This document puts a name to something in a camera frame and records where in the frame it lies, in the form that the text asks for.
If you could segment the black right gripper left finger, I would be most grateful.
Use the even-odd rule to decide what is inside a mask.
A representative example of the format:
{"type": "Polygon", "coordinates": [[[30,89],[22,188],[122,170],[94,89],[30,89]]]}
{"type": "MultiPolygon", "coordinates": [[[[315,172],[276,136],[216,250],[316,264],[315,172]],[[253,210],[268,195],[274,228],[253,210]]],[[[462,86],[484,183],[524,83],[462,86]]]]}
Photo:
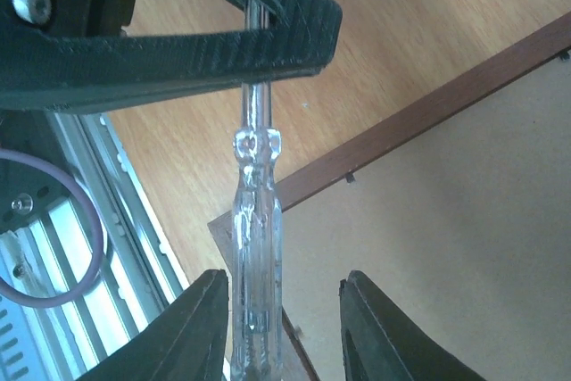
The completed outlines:
{"type": "Polygon", "coordinates": [[[223,378],[228,330],[228,275],[208,269],[139,335],[82,380],[223,378]]]}

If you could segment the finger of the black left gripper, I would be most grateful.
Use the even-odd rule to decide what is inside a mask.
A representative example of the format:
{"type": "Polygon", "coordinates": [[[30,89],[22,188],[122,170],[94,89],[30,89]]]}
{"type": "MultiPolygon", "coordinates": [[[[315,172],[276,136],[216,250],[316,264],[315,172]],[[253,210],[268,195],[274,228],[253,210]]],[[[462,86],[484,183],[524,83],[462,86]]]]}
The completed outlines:
{"type": "MultiPolygon", "coordinates": [[[[251,0],[226,0],[244,8],[251,0]]],[[[246,80],[318,74],[333,59],[343,12],[335,0],[255,0],[267,29],[145,37],[1,40],[1,106],[108,112],[230,89],[246,80]]]]}

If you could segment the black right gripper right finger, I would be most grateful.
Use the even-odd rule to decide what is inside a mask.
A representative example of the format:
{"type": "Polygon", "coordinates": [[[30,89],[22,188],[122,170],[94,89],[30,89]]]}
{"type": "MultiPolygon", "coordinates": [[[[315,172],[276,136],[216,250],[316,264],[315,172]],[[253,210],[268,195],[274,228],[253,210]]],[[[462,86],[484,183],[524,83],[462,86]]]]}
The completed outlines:
{"type": "Polygon", "coordinates": [[[347,380],[481,380],[428,336],[364,272],[340,282],[347,380]]]}

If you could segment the clear handle screwdriver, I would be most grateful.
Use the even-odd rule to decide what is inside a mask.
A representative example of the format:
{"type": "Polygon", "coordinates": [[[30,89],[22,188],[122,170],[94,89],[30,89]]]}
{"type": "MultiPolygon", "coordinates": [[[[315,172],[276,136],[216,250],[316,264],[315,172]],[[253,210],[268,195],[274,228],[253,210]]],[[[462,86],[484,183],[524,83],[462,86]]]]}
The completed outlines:
{"type": "Polygon", "coordinates": [[[233,380],[282,377],[282,207],[274,172],[282,138],[272,124],[271,84],[242,85],[233,143],[238,185],[232,209],[233,380]]]}

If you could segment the brown wooden picture frame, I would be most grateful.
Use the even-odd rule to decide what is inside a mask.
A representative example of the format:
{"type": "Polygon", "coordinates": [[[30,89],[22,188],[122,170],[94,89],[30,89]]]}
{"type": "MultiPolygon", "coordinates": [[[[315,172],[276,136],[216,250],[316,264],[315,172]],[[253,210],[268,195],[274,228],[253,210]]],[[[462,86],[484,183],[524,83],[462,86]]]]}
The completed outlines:
{"type": "MultiPolygon", "coordinates": [[[[536,30],[283,179],[279,192],[285,212],[340,181],[352,181],[358,170],[556,59],[570,64],[568,15],[536,30]]],[[[323,380],[286,309],[284,329],[284,379],[323,380]]]]}

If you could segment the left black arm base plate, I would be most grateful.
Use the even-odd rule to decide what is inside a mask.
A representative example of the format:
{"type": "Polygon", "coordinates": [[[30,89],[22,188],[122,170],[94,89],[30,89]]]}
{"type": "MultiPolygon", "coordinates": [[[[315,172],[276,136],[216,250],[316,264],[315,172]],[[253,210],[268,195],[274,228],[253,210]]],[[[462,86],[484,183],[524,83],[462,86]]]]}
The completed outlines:
{"type": "MultiPolygon", "coordinates": [[[[70,174],[62,147],[42,112],[1,111],[1,147],[50,162],[70,174]]],[[[70,196],[51,175],[19,162],[1,161],[1,231],[26,227],[70,196]]]]}

